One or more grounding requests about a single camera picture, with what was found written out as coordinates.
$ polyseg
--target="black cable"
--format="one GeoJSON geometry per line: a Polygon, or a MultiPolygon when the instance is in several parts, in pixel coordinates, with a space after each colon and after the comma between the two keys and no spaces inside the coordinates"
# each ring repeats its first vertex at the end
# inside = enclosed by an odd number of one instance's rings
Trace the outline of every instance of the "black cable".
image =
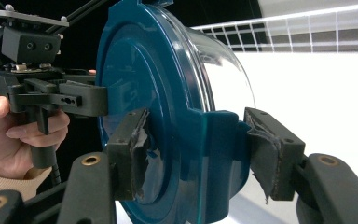
{"type": "Polygon", "coordinates": [[[51,167],[50,178],[53,187],[61,184],[61,176],[60,176],[60,170],[58,168],[58,164],[55,164],[51,167]]]}
{"type": "MultiPolygon", "coordinates": [[[[100,7],[102,4],[106,3],[109,0],[91,0],[83,7],[78,8],[76,11],[71,13],[69,16],[66,17],[68,20],[70,26],[74,25],[76,22],[83,19],[85,16],[90,14],[92,11],[94,11],[96,8],[100,7]]],[[[61,34],[64,30],[66,30],[68,27],[62,27],[59,25],[53,25],[50,28],[46,30],[48,34],[61,34]]]]}

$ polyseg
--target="black plastic bracket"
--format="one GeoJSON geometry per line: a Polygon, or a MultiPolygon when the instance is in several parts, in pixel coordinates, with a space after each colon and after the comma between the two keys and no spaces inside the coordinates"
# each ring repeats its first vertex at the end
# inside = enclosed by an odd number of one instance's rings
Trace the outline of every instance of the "black plastic bracket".
{"type": "Polygon", "coordinates": [[[58,224],[116,223],[116,208],[106,154],[93,152],[72,165],[58,224]]]}
{"type": "Polygon", "coordinates": [[[25,203],[17,191],[0,190],[0,224],[56,223],[65,187],[60,184],[25,203]]]}
{"type": "Polygon", "coordinates": [[[302,162],[305,143],[264,111],[247,107],[244,120],[251,127],[251,169],[266,198],[293,200],[290,180],[293,168],[302,162]]]}
{"type": "Polygon", "coordinates": [[[148,115],[145,108],[128,113],[106,145],[105,150],[117,177],[115,200],[134,200],[136,194],[143,197],[142,185],[150,146],[148,115]]]}
{"type": "MultiPolygon", "coordinates": [[[[48,116],[59,108],[81,116],[107,114],[105,87],[66,80],[62,76],[63,73],[54,69],[21,74],[0,71],[0,96],[9,100],[11,112],[26,112],[28,123],[37,121],[39,131],[44,134],[48,134],[48,116]]],[[[54,147],[31,149],[35,167],[43,169],[56,165],[54,147]]]]}
{"type": "Polygon", "coordinates": [[[358,223],[358,177],[344,161],[311,154],[293,180],[300,223],[358,223]]]}

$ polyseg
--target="wire rack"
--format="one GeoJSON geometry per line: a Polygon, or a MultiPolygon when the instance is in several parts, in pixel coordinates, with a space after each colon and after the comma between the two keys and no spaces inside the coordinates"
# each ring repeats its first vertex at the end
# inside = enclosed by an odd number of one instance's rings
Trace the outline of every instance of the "wire rack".
{"type": "Polygon", "coordinates": [[[358,5],[192,28],[234,51],[358,52],[358,5]]]}

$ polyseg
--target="white backdrop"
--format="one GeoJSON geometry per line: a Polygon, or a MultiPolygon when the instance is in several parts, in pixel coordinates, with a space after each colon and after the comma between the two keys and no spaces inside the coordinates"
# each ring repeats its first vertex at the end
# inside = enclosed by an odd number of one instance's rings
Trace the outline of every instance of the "white backdrop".
{"type": "MultiPolygon", "coordinates": [[[[358,54],[237,54],[256,107],[306,143],[306,154],[344,160],[358,174],[358,54]]],[[[219,223],[298,223],[296,203],[270,201],[254,178],[230,201],[219,223]]]]}

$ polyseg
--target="human hand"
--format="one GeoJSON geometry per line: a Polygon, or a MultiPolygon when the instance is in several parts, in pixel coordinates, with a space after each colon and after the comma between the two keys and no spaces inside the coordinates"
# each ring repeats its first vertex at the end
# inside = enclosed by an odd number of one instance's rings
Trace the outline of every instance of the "human hand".
{"type": "Polygon", "coordinates": [[[34,167],[30,145],[57,149],[68,132],[69,117],[60,110],[48,118],[50,134],[44,135],[35,122],[16,126],[19,116],[8,112],[8,100],[0,96],[0,176],[23,179],[34,167]]]}

